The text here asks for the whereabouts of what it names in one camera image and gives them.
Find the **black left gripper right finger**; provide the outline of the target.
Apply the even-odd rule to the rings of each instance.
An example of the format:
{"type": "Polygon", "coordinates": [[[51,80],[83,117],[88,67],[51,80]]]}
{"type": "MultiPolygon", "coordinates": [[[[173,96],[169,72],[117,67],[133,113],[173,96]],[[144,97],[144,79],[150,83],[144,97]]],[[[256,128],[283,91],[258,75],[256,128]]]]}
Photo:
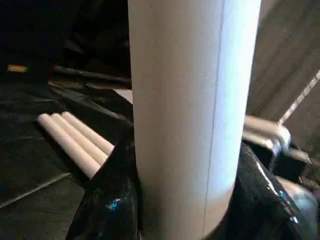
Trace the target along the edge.
{"type": "Polygon", "coordinates": [[[276,177],[242,144],[225,216],[207,240],[300,240],[301,214],[276,177]]]}

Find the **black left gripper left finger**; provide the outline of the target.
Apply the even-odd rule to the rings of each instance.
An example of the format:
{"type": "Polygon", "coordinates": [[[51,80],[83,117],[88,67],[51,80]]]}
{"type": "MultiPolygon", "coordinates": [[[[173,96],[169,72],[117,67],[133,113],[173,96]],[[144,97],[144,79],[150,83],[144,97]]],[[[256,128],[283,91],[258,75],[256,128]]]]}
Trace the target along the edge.
{"type": "Polygon", "coordinates": [[[124,139],[90,180],[66,239],[138,240],[140,200],[135,142],[124,139]]]}

